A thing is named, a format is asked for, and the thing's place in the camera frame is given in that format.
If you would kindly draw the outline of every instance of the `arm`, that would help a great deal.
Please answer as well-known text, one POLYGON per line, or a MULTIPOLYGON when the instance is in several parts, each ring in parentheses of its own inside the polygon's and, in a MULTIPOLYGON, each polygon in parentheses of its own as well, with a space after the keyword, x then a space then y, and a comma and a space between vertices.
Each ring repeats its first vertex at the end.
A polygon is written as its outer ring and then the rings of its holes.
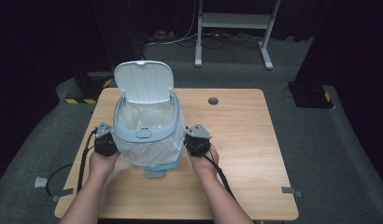
MULTIPOLYGON (((219 162, 219 154, 211 146, 213 159, 219 162)), ((205 158, 192 157, 192 169, 200 180, 215 223, 253 223, 239 203, 230 195, 217 178, 217 170, 205 158)))
POLYGON ((107 178, 113 172, 120 153, 110 157, 93 152, 90 156, 90 175, 76 195, 60 223, 97 223, 101 195, 107 178))

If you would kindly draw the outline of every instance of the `black curtain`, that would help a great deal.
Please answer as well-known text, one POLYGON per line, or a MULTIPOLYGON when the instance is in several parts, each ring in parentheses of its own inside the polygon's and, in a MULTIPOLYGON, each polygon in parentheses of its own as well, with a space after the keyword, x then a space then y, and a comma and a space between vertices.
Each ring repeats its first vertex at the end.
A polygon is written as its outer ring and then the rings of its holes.
POLYGON ((58 104, 60 79, 39 61, 50 56, 47 46, 38 44, 38 39, 50 38, 39 30, 50 24, 50 16, 26 28, 33 13, 26 5, 0 5, 0 177, 30 131, 58 104))
POLYGON ((383 0, 335 0, 294 85, 334 85, 367 156, 383 180, 383 0))
POLYGON ((193 18, 195 0, 146 0, 149 34, 157 31, 174 32, 177 37, 197 31, 198 0, 193 18))
POLYGON ((296 41, 314 37, 332 0, 282 0, 272 37, 296 41))

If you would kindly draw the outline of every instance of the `clear plastic bag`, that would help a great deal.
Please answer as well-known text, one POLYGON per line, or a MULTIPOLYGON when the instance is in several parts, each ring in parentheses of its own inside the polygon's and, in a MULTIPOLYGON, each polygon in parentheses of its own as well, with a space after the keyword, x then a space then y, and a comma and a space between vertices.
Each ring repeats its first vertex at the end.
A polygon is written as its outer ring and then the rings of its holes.
MULTIPOLYGON (((121 125, 128 129, 160 129, 169 124, 175 116, 174 105, 169 102, 158 104, 129 104, 120 110, 121 125)), ((160 141, 135 143, 127 142, 112 133, 117 148, 131 163, 142 167, 153 167, 176 161, 183 147, 185 120, 179 109, 178 123, 175 130, 160 141)))

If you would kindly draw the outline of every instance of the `person's right hand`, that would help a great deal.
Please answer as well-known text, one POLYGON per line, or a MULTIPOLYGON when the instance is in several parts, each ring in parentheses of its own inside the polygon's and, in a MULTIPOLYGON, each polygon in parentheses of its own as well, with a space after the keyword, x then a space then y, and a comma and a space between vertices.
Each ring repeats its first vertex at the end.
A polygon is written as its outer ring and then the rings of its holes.
MULTIPOLYGON (((219 165, 219 154, 215 147, 211 144, 211 152, 207 152, 206 156, 219 165)), ((214 165, 204 157, 193 157, 188 151, 189 158, 191 159, 191 165, 194 173, 202 180, 207 177, 217 178, 217 169, 214 165)))

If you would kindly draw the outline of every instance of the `person's left hand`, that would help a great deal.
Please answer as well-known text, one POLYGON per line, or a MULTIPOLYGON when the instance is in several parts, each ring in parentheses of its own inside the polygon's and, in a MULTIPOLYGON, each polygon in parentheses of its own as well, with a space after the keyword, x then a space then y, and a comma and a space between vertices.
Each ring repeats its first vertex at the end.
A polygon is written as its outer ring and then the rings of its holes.
POLYGON ((106 157, 99 153, 93 152, 90 156, 90 175, 89 179, 99 181, 99 183, 106 183, 107 178, 112 174, 116 160, 121 153, 117 151, 112 156, 106 157))

